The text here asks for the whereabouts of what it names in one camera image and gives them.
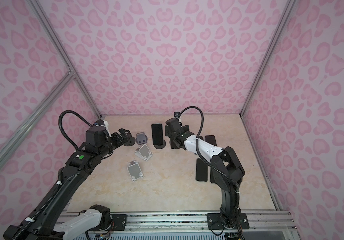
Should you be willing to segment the grey round phone stand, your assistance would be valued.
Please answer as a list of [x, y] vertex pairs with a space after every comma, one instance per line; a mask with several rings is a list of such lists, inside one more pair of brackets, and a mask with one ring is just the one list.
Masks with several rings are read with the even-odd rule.
[[136, 134], [136, 142], [139, 146], [146, 144], [148, 141], [148, 137], [144, 132], [140, 132]]

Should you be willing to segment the dark round phone stand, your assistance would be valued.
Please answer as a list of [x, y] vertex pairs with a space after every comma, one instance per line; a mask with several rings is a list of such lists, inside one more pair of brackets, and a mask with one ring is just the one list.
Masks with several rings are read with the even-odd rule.
[[136, 144], [135, 137], [129, 137], [128, 141], [124, 144], [126, 147], [131, 147]]

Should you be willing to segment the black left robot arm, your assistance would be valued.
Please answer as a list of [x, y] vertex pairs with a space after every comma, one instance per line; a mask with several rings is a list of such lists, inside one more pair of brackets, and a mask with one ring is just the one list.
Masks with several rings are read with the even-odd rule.
[[129, 130], [109, 134], [104, 126], [86, 131], [85, 142], [74, 152], [57, 174], [57, 182], [37, 207], [18, 226], [10, 225], [3, 234], [6, 240], [62, 240], [65, 232], [55, 225], [74, 193], [92, 174], [104, 157], [132, 142]]

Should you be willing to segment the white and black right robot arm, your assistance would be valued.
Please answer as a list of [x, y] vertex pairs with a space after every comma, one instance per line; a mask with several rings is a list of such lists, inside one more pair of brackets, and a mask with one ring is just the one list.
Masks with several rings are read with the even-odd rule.
[[215, 183], [222, 190], [221, 222], [227, 229], [238, 228], [241, 214], [240, 185], [245, 170], [234, 149], [220, 148], [200, 139], [176, 117], [166, 121], [165, 135], [177, 149], [197, 154], [213, 170]]

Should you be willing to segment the white phone stand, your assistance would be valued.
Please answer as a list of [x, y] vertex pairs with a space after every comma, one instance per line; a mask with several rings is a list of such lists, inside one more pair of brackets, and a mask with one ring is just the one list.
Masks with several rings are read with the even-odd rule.
[[128, 163], [127, 170], [133, 182], [144, 177], [139, 162], [136, 160]]
[[153, 153], [150, 151], [147, 144], [143, 144], [136, 149], [135, 155], [144, 161], [149, 161], [152, 158]]

